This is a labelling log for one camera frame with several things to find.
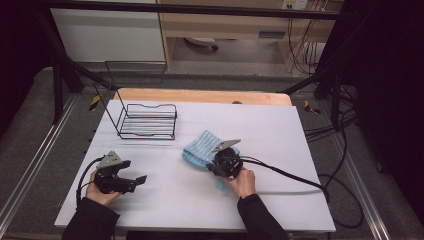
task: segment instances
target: floor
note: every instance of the floor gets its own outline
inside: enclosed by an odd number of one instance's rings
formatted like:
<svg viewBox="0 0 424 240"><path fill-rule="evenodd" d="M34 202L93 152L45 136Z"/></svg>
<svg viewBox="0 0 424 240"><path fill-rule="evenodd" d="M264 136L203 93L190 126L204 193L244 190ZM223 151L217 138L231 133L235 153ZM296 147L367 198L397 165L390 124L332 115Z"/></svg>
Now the floor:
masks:
<svg viewBox="0 0 424 240"><path fill-rule="evenodd" d="M133 78L141 87L150 88L276 92L308 75L299 72L287 73L281 57L276 54L277 46L272 42L217 42L219 50L214 52L179 39L173 68L167 71L159 82L151 76L139 79L139 76L133 75ZM7 169L0 172L0 177L5 179L3 184L0 184L0 191L5 193L0 195L0 206L3 206L0 214L0 234L5 233L2 239L60 239L62 229L54 227L53 223L103 114L104 109L101 107L88 111L94 97L89 81L80 94L67 93L65 88L66 99L74 101L74 107L66 115L66 124L60 128L48 150L45 153L37 152L41 145L46 144L43 141L49 131L57 130L51 124L54 107L52 82L52 73L49 70L37 75L24 105L9 130L0 139L0 161L2 169ZM330 107L329 101L315 100L312 95L314 88L312 84L291 96L293 104L298 108L304 129L329 125L326 116ZM354 92L354 89L347 88L346 91ZM309 101L310 108L314 111L305 111L305 100ZM342 104L342 110L349 108L349 103ZM344 165L337 177L348 189L355 191L357 179L352 178L349 172L352 166L357 168L359 179L363 182L377 211L377 219L381 222L376 227L376 222L372 221L376 216L371 214L367 215L357 228L336 224L337 232L331 234L331 239L424 239L423 226L403 198L393 178L377 171L376 161L362 135L360 123L351 124L345 130L347 157L351 164ZM318 173L331 173L338 165L343 146L340 136L340 133L332 134L309 143ZM40 164L34 163L34 156L41 156ZM29 176L27 179L30 187L22 187L22 176ZM330 208L333 217L347 225L357 223L361 215L353 198L340 185L330 186ZM11 196L18 195L21 197L19 201L11 200ZM8 206L14 210L6 212ZM373 232L379 227L383 227L387 235L377 236ZM118 231L118 237L125 234L125 230ZM294 233L294 236L317 239L327 237L305 233Z"/></svg>

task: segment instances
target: black sleeve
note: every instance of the black sleeve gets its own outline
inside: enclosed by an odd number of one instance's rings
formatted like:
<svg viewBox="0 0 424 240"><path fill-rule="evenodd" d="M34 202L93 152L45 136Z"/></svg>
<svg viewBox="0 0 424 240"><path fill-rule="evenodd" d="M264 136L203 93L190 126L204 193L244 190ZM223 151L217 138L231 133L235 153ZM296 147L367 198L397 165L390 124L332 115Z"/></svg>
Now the black sleeve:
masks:
<svg viewBox="0 0 424 240"><path fill-rule="evenodd" d="M247 239L288 240L286 231L268 212L259 195L240 198L237 208L247 230Z"/></svg>
<svg viewBox="0 0 424 240"><path fill-rule="evenodd" d="M113 234L119 215L109 208L83 198L62 240L106 240Z"/></svg>

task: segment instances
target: gray floor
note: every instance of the gray floor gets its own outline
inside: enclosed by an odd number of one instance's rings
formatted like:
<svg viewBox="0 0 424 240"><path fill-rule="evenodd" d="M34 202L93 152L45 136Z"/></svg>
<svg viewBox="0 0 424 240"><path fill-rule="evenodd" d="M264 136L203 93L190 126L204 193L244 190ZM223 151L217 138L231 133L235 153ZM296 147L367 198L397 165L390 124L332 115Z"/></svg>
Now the gray floor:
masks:
<svg viewBox="0 0 424 240"><path fill-rule="evenodd" d="M287 74L275 44L240 40L219 40L217 52L180 40L175 51L174 67L160 85L155 80L139 79L138 85L149 88L181 88L209 90L238 90L275 92L287 88L306 76ZM53 92L51 71L40 72L27 100L7 133L0 139L0 206L4 206L32 157L51 128L53 119ZM327 126L323 114L304 111L304 100L314 108L328 106L328 101L315 101L308 86L292 96L298 107L304 129ZM68 189L90 145L103 109L90 112L94 97L90 86L77 94L69 119L40 168L13 220L6 237L21 239L59 239L62 229L53 226L60 210L59 203ZM423 226L402 196L393 178L377 171L376 162L361 132L360 125L346 129L348 152L374 200L391 239L424 239ZM331 173L340 160L340 152L332 136L309 145L318 173ZM337 177L352 187L342 169ZM353 224L359 218L352 198L337 184L330 185L332 214L338 221ZM367 221L355 229L336 225L332 239L374 239Z"/></svg>

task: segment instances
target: white panel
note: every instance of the white panel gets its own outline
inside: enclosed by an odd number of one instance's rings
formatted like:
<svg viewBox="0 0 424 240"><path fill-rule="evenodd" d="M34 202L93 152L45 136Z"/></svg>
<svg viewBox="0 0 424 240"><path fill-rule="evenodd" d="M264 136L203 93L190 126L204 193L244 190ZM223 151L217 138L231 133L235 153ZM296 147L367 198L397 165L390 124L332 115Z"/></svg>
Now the white panel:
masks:
<svg viewBox="0 0 424 240"><path fill-rule="evenodd" d="M157 13L68 9L52 9L52 13L74 61L165 61Z"/></svg>
<svg viewBox="0 0 424 240"><path fill-rule="evenodd" d="M131 102L157 105L161 102ZM240 138L236 145L244 156L299 177L319 182L296 107L244 104L175 103L178 110L174 141L121 140L104 114L55 225L64 227L75 213L75 190L88 163L114 150L131 167L120 177L147 175L134 193L119 197L111 208L121 217L117 226L129 229L178 231L234 231L244 229L237 213L238 197L221 192L220 179L196 168L181 154L204 130L221 139ZM122 105L110 101L111 115ZM335 226L323 193L312 187L252 164L256 190L277 221L288 231L332 232Z"/></svg>

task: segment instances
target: metal bracket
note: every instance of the metal bracket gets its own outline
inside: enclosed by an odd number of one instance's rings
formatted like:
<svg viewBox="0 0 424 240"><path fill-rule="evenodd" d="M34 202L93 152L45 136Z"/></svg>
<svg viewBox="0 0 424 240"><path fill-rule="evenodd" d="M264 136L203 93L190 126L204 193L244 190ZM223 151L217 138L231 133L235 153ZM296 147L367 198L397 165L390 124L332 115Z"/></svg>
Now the metal bracket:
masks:
<svg viewBox="0 0 424 240"><path fill-rule="evenodd" d="M106 156L103 157L102 161L97 165L97 169L115 166L122 164L121 158L114 151L110 151Z"/></svg>
<svg viewBox="0 0 424 240"><path fill-rule="evenodd" d="M234 139L234 140L228 140L228 141L222 141L218 146L216 146L212 152L219 152L222 151L224 149L227 149L231 146L233 146L234 144L239 143L241 140L240 139Z"/></svg>

